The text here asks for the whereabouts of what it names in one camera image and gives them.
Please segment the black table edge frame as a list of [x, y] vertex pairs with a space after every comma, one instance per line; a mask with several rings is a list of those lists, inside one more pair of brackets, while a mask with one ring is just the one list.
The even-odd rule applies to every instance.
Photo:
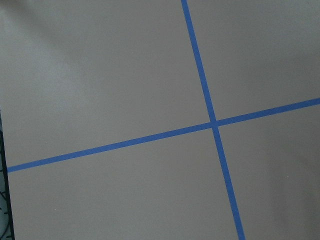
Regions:
[[0, 239], [15, 239], [2, 121], [0, 122]]

